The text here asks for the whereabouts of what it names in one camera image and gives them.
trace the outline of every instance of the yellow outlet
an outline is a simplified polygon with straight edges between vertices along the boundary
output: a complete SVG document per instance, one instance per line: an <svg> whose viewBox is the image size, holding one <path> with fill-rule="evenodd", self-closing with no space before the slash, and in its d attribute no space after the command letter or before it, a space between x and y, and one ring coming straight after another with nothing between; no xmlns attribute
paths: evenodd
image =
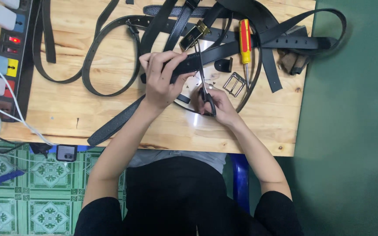
<svg viewBox="0 0 378 236"><path fill-rule="evenodd" d="M18 67L18 60L8 58L7 75L12 76L12 77L16 77L17 76L17 67Z"/></svg>

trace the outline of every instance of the power strip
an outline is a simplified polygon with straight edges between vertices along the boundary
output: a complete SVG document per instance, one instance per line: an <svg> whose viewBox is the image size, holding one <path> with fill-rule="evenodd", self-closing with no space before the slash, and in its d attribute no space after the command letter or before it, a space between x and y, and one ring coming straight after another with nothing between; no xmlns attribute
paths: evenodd
<svg viewBox="0 0 378 236"><path fill-rule="evenodd" d="M8 72L5 78L17 97L24 119L27 115L33 78L32 43L38 9L39 0L20 0L20 7L17 10L10 9L17 14L14 29L12 31L1 29L0 34L0 56L8 58ZM20 119L13 96L7 87L5 94L0 96L0 110ZM4 122L17 122L1 113L0 117Z"/></svg>

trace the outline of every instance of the gold belt buckle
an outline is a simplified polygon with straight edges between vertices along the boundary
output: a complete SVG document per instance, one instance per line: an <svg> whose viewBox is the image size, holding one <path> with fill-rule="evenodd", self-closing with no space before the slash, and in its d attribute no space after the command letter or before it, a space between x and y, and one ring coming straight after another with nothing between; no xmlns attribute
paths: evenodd
<svg viewBox="0 0 378 236"><path fill-rule="evenodd" d="M211 31L202 22L202 20L199 20L198 23L184 36L179 45L183 50L187 51L187 49L193 47L194 41L198 40L201 36L209 34L210 32Z"/></svg>
<svg viewBox="0 0 378 236"><path fill-rule="evenodd" d="M227 85L228 85L228 83L231 81L232 78L236 78L237 81L236 81L235 84L233 85L233 88L231 88L231 90L228 90ZM233 90L234 90L235 86L237 85L237 83L238 83L239 81L241 82L241 87L239 88L239 90L237 91L237 93L234 94L234 93L233 93ZM236 97L236 96L240 93L240 91L244 88L244 85L245 85L245 84L246 84L246 80L245 80L243 77L241 77L237 72L234 72L234 73L230 76L230 78L227 80L227 82L224 84L223 89L227 90L231 95L233 95L234 97Z"/></svg>

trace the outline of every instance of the scissors handle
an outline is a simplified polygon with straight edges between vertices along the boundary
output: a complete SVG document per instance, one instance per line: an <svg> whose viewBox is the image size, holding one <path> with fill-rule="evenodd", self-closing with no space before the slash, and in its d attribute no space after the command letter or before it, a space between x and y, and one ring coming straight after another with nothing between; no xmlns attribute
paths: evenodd
<svg viewBox="0 0 378 236"><path fill-rule="evenodd" d="M209 94L209 93L206 93L205 94L205 92L204 92L204 90L203 89L200 89L199 90L199 94L201 95L201 97L202 97L202 101L204 102L204 103L207 103L207 102L209 102L209 104L211 105L211 116L212 117L215 117L215 116L217 116L217 110L215 110L215 104L214 104L214 100L213 100L213 97L211 96L211 94Z"/></svg>

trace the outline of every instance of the wooden table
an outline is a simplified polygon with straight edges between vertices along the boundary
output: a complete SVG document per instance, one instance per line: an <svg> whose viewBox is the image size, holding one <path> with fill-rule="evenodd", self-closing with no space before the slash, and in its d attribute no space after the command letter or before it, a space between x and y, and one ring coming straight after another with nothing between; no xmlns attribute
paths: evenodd
<svg viewBox="0 0 378 236"><path fill-rule="evenodd" d="M94 35L94 27L100 13L109 0L52 0L51 19L56 43L57 63L43 61L48 74L55 79L64 80L74 75L82 66L84 57ZM121 0L108 22L116 18L143 14L142 8L150 4L162 4L161 0L136 0L134 5ZM212 6L215 1L203 0L200 6ZM313 0L261 0L280 22L300 13L313 10ZM313 17L301 24L312 29ZM213 27L222 28L222 19ZM162 51L168 35L161 33L152 51ZM134 43L122 26L111 31L103 40L91 67L90 77L94 87L101 93L112 93L122 88L129 80L134 68ZM177 45L176 52L181 52ZM42 58L45 58L42 44ZM274 51L275 59L279 56ZM233 71L244 77L240 56L234 55ZM256 70L249 65L249 71ZM289 76L278 69L283 89L271 93L265 71L262 68L259 81L248 103L240 115L256 136L275 156L293 156L296 142L298 118L304 86L305 72ZM230 74L220 73L213 63L205 66L207 82L215 82L221 88ZM190 78L184 87L189 94L199 83ZM99 127L129 106L144 93L144 85L137 79L125 93L116 97L98 97L84 87L81 80L69 84L57 84L44 79L34 70L29 109L26 121L37 128L51 142L60 144L88 145L87 138ZM237 98L229 95L234 106L244 96L245 89ZM14 141L41 142L21 123L3 123L1 137ZM211 151L240 153L242 150L233 134L213 118L203 117L170 105L150 126L140 148L175 149L192 151Z"/></svg>

